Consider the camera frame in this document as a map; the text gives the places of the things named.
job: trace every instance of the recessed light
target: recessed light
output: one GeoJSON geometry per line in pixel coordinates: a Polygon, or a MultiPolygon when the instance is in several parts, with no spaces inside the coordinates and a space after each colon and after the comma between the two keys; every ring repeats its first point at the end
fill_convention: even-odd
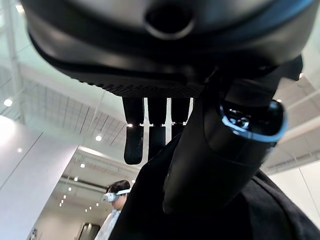
{"type": "Polygon", "coordinates": [[[102,136],[99,136],[99,135],[96,136],[96,137],[95,137],[95,140],[98,141],[98,142],[100,142],[100,141],[102,140],[102,136]]]}
{"type": "Polygon", "coordinates": [[[21,4],[16,4],[15,8],[20,14],[23,14],[25,12],[24,7],[21,4]]]}
{"type": "Polygon", "coordinates": [[[6,106],[6,107],[11,107],[11,105],[12,105],[12,100],[11,99],[6,99],[6,100],[4,100],[4,102],[3,102],[3,104],[6,106]]]}

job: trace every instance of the white shirt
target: white shirt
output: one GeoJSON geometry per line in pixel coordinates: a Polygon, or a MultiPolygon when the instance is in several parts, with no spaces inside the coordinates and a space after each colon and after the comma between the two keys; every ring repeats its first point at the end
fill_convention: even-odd
{"type": "Polygon", "coordinates": [[[109,236],[116,225],[118,217],[121,211],[113,210],[105,219],[102,227],[100,228],[98,234],[94,240],[108,240],[109,236]]]}

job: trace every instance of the man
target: man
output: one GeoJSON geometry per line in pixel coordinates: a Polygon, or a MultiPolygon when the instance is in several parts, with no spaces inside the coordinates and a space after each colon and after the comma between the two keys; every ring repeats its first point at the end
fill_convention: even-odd
{"type": "Polygon", "coordinates": [[[104,221],[100,231],[98,232],[94,240],[107,240],[109,238],[118,220],[121,210],[126,203],[129,191],[130,183],[127,180],[116,181],[109,186],[106,194],[106,200],[111,202],[113,211],[104,221]]]}

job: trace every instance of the white vr headset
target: white vr headset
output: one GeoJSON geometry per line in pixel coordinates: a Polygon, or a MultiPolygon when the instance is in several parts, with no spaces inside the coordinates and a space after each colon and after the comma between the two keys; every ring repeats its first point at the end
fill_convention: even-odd
{"type": "Polygon", "coordinates": [[[105,195],[103,195],[103,201],[108,201],[109,203],[115,202],[118,200],[120,195],[128,194],[130,193],[131,188],[118,191],[116,193],[114,192],[107,192],[105,195]]]}

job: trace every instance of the black hair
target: black hair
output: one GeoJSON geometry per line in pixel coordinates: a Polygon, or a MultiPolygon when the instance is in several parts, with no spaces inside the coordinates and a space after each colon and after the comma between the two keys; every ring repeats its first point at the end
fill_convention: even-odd
{"type": "Polygon", "coordinates": [[[116,181],[107,186],[106,191],[110,190],[111,193],[117,193],[122,190],[130,189],[130,183],[127,180],[116,181]]]}

